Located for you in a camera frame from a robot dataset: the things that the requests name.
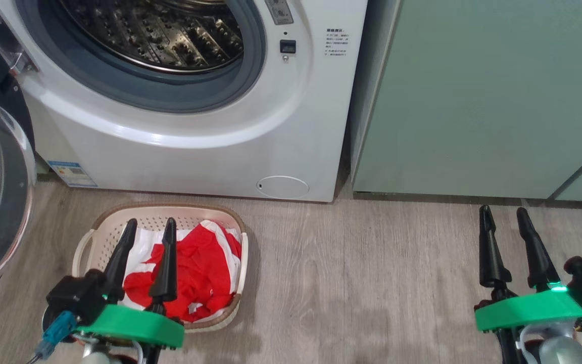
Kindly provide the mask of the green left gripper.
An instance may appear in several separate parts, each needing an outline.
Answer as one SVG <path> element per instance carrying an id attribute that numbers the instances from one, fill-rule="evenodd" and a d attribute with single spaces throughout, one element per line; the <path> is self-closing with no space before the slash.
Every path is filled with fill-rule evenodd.
<path id="1" fill-rule="evenodd" d="M 184 326 L 180 323 L 159 313 L 116 305 L 125 295 L 123 280 L 137 229 L 137 219 L 130 219 L 104 270 L 103 294 L 106 296 L 107 305 L 92 324 L 79 325 L 76 332 L 136 341 L 144 345 L 182 348 Z M 176 244 L 176 220 L 169 217 L 162 238 L 164 251 L 159 271 L 149 291 L 152 304 L 164 304 L 177 297 Z"/>

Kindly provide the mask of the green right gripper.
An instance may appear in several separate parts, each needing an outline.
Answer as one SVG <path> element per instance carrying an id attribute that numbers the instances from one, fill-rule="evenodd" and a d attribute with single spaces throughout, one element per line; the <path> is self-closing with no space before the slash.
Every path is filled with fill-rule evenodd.
<path id="1" fill-rule="evenodd" d="M 571 290 L 552 289 L 561 279 L 527 209 L 519 207 L 516 217 L 526 249 L 527 284 L 545 292 L 490 301 L 475 310 L 476 329 L 491 332 L 582 318 L 582 305 L 573 298 Z M 479 209 L 479 284 L 486 288 L 506 288 L 512 277 L 504 267 L 495 231 L 491 209 L 482 205 Z"/>

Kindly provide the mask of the white front-load washing machine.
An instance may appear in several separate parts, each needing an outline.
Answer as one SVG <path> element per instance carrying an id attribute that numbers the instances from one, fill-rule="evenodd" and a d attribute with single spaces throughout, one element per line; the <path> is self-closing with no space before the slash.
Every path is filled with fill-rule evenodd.
<path id="1" fill-rule="evenodd" d="M 294 23 L 275 25 L 260 0 L 266 55 L 254 86 L 198 113 L 77 99 L 49 87 L 12 8 L 0 16 L 32 68 L 21 87 L 45 161 L 79 163 L 99 189 L 267 198 L 267 176 L 303 180 L 296 200 L 332 201 L 369 0 L 287 0 Z"/>

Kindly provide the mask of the stainless steel washing machine drum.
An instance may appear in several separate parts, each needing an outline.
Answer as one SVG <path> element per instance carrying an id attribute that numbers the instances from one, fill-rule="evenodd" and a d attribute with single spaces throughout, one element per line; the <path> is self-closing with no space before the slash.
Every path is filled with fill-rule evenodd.
<path id="1" fill-rule="evenodd" d="M 225 0 L 59 0 L 72 23 L 109 53 L 170 74 L 221 69 L 244 55 Z"/>

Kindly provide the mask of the cream perforated laundry basket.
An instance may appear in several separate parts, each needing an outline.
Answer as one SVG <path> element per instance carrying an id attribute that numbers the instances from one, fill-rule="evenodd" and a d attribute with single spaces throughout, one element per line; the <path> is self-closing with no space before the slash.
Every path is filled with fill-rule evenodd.
<path id="1" fill-rule="evenodd" d="M 82 276 L 90 268 L 103 270 L 118 244 L 128 220 L 136 218 L 139 228 L 163 231 L 169 217 L 183 230 L 192 230 L 204 219 L 217 222 L 226 229 L 235 230 L 242 247 L 242 259 L 235 298 L 221 315 L 212 320 L 186 322 L 188 333 L 212 332 L 228 326 L 236 317 L 241 305 L 243 290 L 249 269 L 249 235 L 240 216 L 221 206 L 189 203 L 133 203 L 115 207 L 103 213 L 92 228 L 80 239 L 72 261 L 74 276 Z"/>

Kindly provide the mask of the blue energy label sticker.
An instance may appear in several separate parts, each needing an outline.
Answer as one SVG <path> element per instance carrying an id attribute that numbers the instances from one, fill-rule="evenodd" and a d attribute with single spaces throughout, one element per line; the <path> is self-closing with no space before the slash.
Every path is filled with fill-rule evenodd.
<path id="1" fill-rule="evenodd" d="M 97 188 L 97 184 L 82 168 L 79 163 L 64 161 L 47 161 L 46 162 L 62 181 L 70 187 L 78 188 Z"/>

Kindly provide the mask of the pale green cabinet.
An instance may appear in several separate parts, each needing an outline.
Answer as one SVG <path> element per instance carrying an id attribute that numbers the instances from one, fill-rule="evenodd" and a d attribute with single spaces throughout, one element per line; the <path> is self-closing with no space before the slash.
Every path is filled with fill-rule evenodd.
<path id="1" fill-rule="evenodd" d="M 582 167 L 582 0 L 369 0 L 356 193 L 545 199 Z"/>

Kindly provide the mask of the round white filter cover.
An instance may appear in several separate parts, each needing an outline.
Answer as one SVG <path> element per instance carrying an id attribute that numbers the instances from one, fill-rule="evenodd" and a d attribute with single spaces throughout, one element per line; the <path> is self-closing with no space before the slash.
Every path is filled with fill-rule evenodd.
<path id="1" fill-rule="evenodd" d="M 310 190 L 303 180 L 286 175 L 264 177 L 256 183 L 256 188 L 263 196 L 277 200 L 299 199 Z"/>

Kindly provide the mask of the grey instruction sticker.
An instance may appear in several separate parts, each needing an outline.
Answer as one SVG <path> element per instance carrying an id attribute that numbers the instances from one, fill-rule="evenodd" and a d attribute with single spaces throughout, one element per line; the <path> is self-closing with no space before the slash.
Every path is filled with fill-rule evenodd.
<path id="1" fill-rule="evenodd" d="M 275 25 L 289 25 L 294 23 L 287 0 L 265 0 L 265 3 Z"/>

